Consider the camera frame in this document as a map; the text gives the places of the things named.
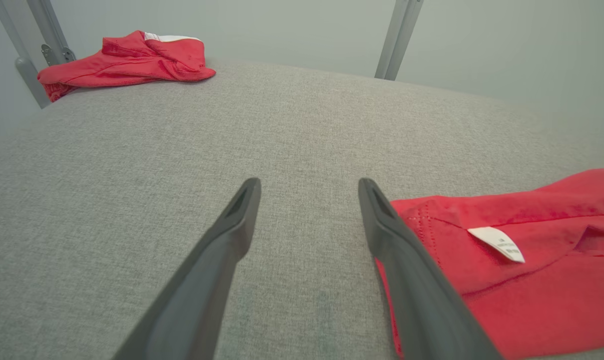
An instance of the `clothing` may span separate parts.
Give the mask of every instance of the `clothing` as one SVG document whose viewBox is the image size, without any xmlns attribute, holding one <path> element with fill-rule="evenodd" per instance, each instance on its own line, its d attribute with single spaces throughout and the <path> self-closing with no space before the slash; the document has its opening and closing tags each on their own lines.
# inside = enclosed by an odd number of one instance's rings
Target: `clothing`
<svg viewBox="0 0 604 360">
<path fill-rule="evenodd" d="M 137 30 L 103 38 L 96 54 L 43 69 L 37 80 L 51 101 L 78 87 L 117 87 L 157 80 L 198 82 L 215 75 L 204 61 L 204 43 L 186 36 L 158 36 Z"/>
<path fill-rule="evenodd" d="M 604 347 L 604 169 L 533 191 L 391 205 L 505 358 Z M 526 262 L 468 233 L 482 227 L 506 233 Z M 394 320 L 393 334 L 402 356 Z"/>
</svg>

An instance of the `white fabric lining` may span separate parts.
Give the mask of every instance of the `white fabric lining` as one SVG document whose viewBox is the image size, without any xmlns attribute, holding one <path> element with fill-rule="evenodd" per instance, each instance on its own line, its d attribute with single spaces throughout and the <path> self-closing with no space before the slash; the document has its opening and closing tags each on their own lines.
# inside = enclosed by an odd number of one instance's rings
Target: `white fabric lining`
<svg viewBox="0 0 604 360">
<path fill-rule="evenodd" d="M 183 37 L 182 36 L 176 36 L 176 35 L 161 35 L 161 36 L 158 36 L 158 35 L 152 34 L 150 32 L 145 32 L 144 33 L 144 40 L 146 41 L 146 40 L 150 40 L 150 39 L 151 40 L 153 39 L 153 40 L 161 41 L 162 43 L 167 43 L 167 42 L 169 43 L 171 41 L 178 41 L 178 40 L 182 40 L 182 39 L 194 39 L 194 40 L 197 40 L 197 41 L 201 41 L 198 38 L 192 38 L 192 37 L 189 37 L 189 36 L 183 36 Z"/>
</svg>

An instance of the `care label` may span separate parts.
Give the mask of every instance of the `care label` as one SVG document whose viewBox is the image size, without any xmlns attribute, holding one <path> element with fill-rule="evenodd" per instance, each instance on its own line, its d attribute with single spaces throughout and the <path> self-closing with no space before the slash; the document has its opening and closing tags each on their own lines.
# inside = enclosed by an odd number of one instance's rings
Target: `care label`
<svg viewBox="0 0 604 360">
<path fill-rule="evenodd" d="M 468 232 L 473 234 L 477 239 L 496 248 L 500 253 L 514 262 L 525 263 L 522 252 L 519 251 L 513 240 L 502 230 L 494 227 L 476 227 L 469 228 Z"/>
</svg>

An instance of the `gray tablecloth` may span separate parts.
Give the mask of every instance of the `gray tablecloth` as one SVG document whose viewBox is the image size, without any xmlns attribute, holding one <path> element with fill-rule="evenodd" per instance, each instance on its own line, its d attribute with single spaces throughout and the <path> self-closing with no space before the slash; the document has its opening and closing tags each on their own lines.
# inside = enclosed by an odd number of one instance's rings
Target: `gray tablecloth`
<svg viewBox="0 0 604 360">
<path fill-rule="evenodd" d="M 218 359 L 392 359 L 357 180 L 390 199 L 529 191 L 604 167 L 604 120 L 212 60 L 80 90 L 0 144 L 0 359 L 107 359 L 246 178 L 263 196 Z M 604 357 L 604 350 L 579 355 Z"/>
</svg>

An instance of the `folded red garment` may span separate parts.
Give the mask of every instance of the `folded red garment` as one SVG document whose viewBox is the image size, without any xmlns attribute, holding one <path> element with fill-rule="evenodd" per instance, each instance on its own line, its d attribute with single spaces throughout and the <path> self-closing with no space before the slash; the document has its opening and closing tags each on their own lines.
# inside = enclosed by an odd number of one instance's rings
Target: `folded red garment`
<svg viewBox="0 0 604 360">
<path fill-rule="evenodd" d="M 391 205 L 505 358 L 604 347 L 604 169 L 534 191 Z M 506 233 L 526 262 L 507 259 L 468 232 L 482 227 Z M 388 296 L 384 266 L 377 265 Z"/>
<path fill-rule="evenodd" d="M 156 80 L 198 82 L 215 75 L 204 61 L 204 43 L 186 36 L 157 36 L 137 30 L 103 38 L 96 54 L 40 71 L 37 80 L 51 101 L 80 87 L 118 87 Z"/>
</svg>

